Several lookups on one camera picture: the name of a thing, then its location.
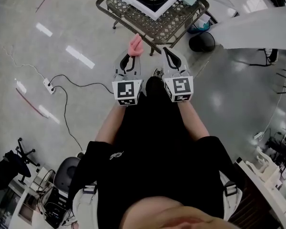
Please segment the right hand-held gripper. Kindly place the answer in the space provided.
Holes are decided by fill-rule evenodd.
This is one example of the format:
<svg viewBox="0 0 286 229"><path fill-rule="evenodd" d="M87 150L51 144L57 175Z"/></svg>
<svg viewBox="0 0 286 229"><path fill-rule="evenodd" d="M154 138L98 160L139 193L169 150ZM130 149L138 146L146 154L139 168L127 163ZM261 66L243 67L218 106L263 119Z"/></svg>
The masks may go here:
<svg viewBox="0 0 286 229"><path fill-rule="evenodd" d="M175 49L162 48L164 87L173 103L190 101L194 94L193 77L189 76L186 58Z"/></svg>

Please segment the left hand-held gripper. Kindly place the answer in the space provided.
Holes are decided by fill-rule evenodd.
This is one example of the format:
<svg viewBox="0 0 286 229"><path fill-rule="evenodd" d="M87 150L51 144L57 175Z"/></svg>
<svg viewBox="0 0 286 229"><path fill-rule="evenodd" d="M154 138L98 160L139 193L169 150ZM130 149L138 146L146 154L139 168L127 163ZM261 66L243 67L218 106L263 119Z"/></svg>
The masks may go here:
<svg viewBox="0 0 286 229"><path fill-rule="evenodd" d="M123 51L114 62L113 95L121 106L137 105L142 90L140 56L129 56Z"/></svg>

